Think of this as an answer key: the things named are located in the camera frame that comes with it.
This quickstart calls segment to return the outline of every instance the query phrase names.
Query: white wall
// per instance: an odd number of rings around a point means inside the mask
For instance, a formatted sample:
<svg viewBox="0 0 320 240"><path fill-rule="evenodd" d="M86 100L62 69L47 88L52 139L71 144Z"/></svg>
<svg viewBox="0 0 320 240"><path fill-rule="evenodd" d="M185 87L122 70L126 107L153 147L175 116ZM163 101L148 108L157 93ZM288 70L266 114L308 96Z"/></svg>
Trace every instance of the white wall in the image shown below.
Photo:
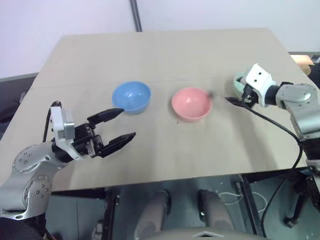
<svg viewBox="0 0 320 240"><path fill-rule="evenodd" d="M1 0L0 79L39 72L63 35L134 31L129 0Z"/></svg>
<svg viewBox="0 0 320 240"><path fill-rule="evenodd" d="M320 0L137 0L143 31L268 27L289 52L320 52Z"/></svg>

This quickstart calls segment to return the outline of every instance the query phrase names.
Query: wooden table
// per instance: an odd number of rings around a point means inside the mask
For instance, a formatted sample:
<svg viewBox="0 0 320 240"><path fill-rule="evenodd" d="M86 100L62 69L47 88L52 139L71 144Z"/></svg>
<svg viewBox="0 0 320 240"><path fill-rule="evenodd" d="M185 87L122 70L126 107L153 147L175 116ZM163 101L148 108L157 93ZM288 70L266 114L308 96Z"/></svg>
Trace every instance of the wooden table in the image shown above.
<svg viewBox="0 0 320 240"><path fill-rule="evenodd" d="M79 125L111 108L112 92L126 81L149 85L148 108L138 115L122 113L96 132L105 143L130 132L136 137L106 158L71 162L55 176L55 191L288 169L298 154L294 139L224 99L232 94L234 75L255 63L278 84L312 84L265 28L66 36L0 142L0 184L15 156L41 142L53 101L71 110ZM184 87L214 91L207 117L189 123L173 113L171 98ZM293 130L285 110L255 109ZM303 160L299 166L305 166Z"/></svg>

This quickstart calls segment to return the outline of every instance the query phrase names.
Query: floor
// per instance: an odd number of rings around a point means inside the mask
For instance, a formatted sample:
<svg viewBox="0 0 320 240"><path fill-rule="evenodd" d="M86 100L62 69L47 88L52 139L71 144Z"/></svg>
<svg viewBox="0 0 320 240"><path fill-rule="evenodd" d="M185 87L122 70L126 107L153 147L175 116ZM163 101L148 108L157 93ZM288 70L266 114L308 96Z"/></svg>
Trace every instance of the floor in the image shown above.
<svg viewBox="0 0 320 240"><path fill-rule="evenodd" d="M197 209L199 189L214 192L237 193L234 182L237 175L201 177L185 180L164 181L146 184L127 185L121 188L120 203L116 207L113 239L132 240L139 216L153 194L162 189L170 191L172 209L164 223L164 229L201 227ZM268 200L281 178L267 179L252 183L252 191L258 192ZM258 209L264 207L263 200L256 196ZM237 197L224 195L223 201L230 203ZM290 229L283 224L286 214L292 213L297 196L291 184L286 184L275 198L265 219L265 229L271 240L319 240L320 215L308 202L300 223ZM252 232L243 200L228 205L235 227L241 232ZM47 210L47 228L51 233L60 232L64 240L90 240L97 221L104 215L104 201L96 199L53 196Z"/></svg>

